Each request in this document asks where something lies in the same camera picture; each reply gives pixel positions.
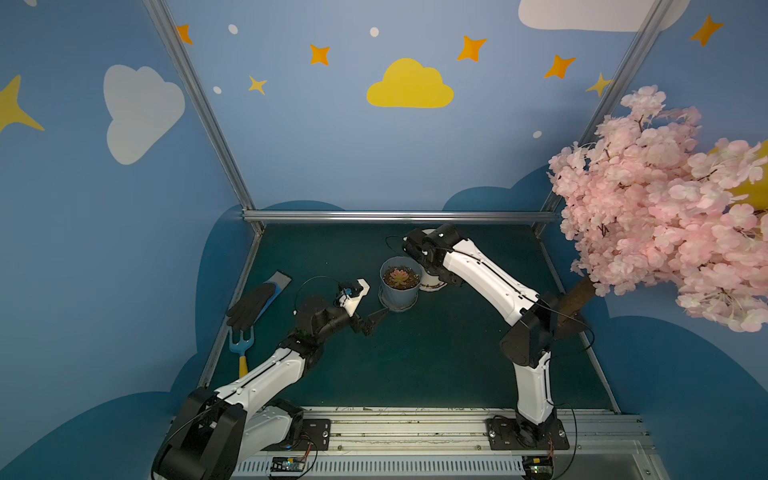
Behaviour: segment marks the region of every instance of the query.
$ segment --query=potted succulent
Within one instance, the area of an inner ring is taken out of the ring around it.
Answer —
[[[393,312],[405,312],[419,298],[421,266],[413,258],[393,257],[379,270],[382,285],[379,299]]]

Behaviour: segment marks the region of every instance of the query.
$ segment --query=robotic arm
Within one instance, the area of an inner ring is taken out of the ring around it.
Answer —
[[[315,366],[332,334],[351,326],[370,335],[388,311],[360,318],[357,306],[369,292],[363,279],[342,283],[339,290],[332,306],[321,296],[307,297],[295,312],[296,328],[244,377],[189,395],[155,456],[153,477],[226,480],[239,462],[265,447],[289,449],[299,441],[303,410],[272,398]]]
[[[403,240],[404,251],[429,275],[454,285],[469,283],[511,326],[500,346],[515,364],[515,430],[522,446],[537,448],[558,423],[549,391],[550,347],[558,324],[550,310],[554,298],[546,302],[509,276],[451,224],[429,234],[416,229]]]

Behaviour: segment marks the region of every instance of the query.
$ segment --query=soil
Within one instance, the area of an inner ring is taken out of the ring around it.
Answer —
[[[392,284],[392,278],[389,276],[389,274],[394,272],[395,270],[404,270],[407,272],[408,279],[406,280],[405,285]],[[421,279],[422,279],[421,275],[414,272],[412,269],[408,268],[407,266],[391,266],[390,268],[387,269],[386,272],[384,272],[384,276],[382,277],[382,280],[384,281],[384,283],[395,290],[409,290],[414,286],[418,286]]]

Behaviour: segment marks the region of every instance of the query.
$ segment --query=painted cloud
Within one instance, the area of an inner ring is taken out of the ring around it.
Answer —
[[[184,113],[184,94],[149,67],[112,65],[104,76],[104,100],[112,116],[107,146],[130,165],[144,156]]]
[[[674,0],[662,29],[685,12],[690,0]],[[540,30],[637,31],[654,0],[521,0],[523,24]]]

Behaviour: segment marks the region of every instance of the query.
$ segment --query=blue flower pot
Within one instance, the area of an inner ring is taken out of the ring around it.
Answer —
[[[411,308],[419,298],[419,285],[417,284],[413,288],[407,290],[397,290],[384,283],[384,280],[382,280],[384,273],[393,266],[407,266],[416,273],[420,273],[422,267],[419,265],[419,262],[411,257],[392,257],[384,262],[379,270],[379,280],[381,281],[379,300],[381,300],[382,305],[393,312],[405,312],[407,309]]]

